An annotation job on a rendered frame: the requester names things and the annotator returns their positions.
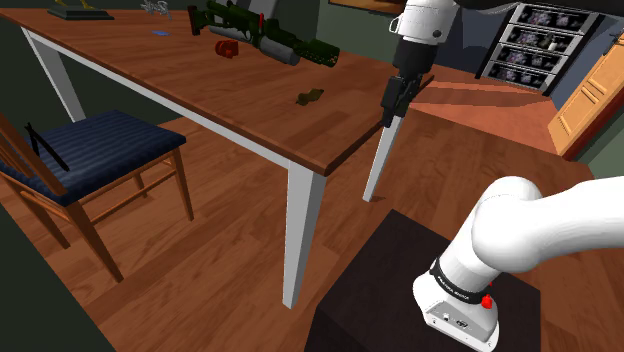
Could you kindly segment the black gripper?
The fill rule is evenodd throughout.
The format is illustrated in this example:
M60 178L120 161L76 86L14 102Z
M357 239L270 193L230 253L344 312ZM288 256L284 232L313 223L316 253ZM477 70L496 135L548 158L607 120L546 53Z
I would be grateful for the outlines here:
M404 80L400 76L389 78L380 103L383 108L381 124L385 128L391 127L395 116L405 116L401 107L403 93L405 91L404 98L407 101L412 101L419 92L422 74L428 73L433 65L433 46L400 39L392 64L399 70L401 77L413 79L405 90Z

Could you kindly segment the small olive green lump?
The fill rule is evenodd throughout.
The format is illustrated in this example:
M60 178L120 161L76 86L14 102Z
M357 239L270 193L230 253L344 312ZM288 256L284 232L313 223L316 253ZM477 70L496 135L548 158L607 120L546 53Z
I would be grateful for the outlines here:
M308 92L299 93L296 98L296 103L300 106L306 106L311 102L316 102L320 99L324 93L323 89L310 89Z

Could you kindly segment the black shelf with grey trays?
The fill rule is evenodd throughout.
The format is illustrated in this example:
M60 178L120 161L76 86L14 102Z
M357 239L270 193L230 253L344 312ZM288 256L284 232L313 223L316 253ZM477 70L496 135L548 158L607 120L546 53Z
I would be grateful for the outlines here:
M548 96L603 20L597 12L520 3L506 16L476 76Z

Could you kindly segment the dark green toy gun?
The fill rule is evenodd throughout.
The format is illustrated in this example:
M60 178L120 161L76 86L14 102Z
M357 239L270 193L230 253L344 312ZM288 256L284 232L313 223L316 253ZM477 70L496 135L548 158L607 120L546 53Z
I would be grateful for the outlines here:
M205 9L187 7L191 33L198 36L208 28L212 33L230 38L235 43L247 43L262 54L281 63L296 66L301 59L334 67L340 49L318 39L304 41L285 31L277 18L268 18L238 6L231 0L225 4L208 0Z

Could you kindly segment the small red block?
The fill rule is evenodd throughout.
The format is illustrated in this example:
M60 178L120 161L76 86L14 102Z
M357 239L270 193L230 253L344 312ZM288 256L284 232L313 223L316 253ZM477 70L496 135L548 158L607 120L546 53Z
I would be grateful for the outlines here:
M237 40L219 40L215 43L214 50L217 55L231 59L239 55L239 42Z

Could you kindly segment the orange wooden door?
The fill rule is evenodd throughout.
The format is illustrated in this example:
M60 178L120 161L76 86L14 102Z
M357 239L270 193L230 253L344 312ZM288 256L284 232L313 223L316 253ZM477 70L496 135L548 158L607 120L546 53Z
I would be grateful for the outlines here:
M571 160L624 99L624 29L548 124L556 153Z

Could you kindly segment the wooden table with white legs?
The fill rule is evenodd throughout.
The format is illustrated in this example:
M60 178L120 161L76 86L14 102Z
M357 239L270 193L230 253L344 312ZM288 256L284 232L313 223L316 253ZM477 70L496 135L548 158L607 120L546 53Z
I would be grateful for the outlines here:
M140 10L113 20L65 21L39 8L1 8L18 24L69 117L85 116L63 61L71 58L288 172L283 302L299 297L327 177L379 128L393 67L345 52L336 66L279 63L243 47L216 55L216 36L190 32L187 14L160 21ZM152 30L170 32L157 36ZM316 102L299 93L323 89Z

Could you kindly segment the dark robot stand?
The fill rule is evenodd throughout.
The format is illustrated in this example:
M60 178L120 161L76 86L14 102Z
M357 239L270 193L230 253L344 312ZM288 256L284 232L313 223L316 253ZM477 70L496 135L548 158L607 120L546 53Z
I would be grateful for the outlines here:
M318 304L304 352L475 352L427 326L413 297L448 244L390 211Z

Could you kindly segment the wooden chair with blue cushion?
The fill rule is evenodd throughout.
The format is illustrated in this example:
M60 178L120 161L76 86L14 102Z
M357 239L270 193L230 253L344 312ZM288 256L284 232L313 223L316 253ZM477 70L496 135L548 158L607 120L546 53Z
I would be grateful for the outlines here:
M95 229L98 223L170 178L176 179L187 217L194 218L180 151L183 135L118 110L38 134L70 171L42 146L36 156L29 136L0 114L0 179L64 249L70 243L52 217L73 225L115 281L123 275ZM87 203L128 180L137 186L134 193L99 215L87 215Z

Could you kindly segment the golden figure on dark base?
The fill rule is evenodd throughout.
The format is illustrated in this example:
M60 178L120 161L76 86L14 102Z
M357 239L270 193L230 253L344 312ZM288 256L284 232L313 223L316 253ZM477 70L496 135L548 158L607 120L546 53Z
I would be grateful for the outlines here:
M86 0L79 0L80 5L68 5L64 0L55 0L47 13L67 21L113 20L107 11L90 6Z

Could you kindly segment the thin black rod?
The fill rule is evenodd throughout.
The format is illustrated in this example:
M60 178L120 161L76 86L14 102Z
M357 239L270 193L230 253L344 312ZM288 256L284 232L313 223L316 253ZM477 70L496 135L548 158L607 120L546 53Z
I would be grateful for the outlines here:
M52 146L40 135L38 134L31 123L27 123L24 126L25 130L28 133L31 142L31 148L34 151L36 156L40 156L39 146L42 146L47 153L53 158L53 160L66 172L70 171L69 166L65 163L65 161L60 157L60 155L52 148Z

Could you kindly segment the framed wall picture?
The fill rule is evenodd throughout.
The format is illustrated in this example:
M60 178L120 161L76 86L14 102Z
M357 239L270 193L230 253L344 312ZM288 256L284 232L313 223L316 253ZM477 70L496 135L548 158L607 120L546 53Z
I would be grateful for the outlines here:
M328 0L330 4L384 14L399 14L407 0Z

